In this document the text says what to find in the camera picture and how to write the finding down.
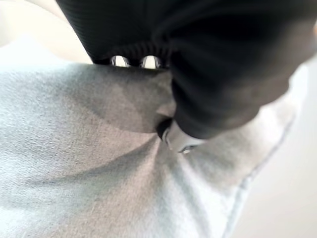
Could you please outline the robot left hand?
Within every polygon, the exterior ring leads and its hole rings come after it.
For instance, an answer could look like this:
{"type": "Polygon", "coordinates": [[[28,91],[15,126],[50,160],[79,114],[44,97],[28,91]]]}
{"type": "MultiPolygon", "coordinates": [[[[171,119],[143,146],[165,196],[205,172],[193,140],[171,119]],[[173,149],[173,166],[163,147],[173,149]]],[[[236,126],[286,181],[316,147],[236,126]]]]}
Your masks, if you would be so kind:
{"type": "Polygon", "coordinates": [[[93,63],[172,76],[174,117],[158,126],[176,152],[251,121],[317,51],[314,0],[60,0],[93,63]]]}

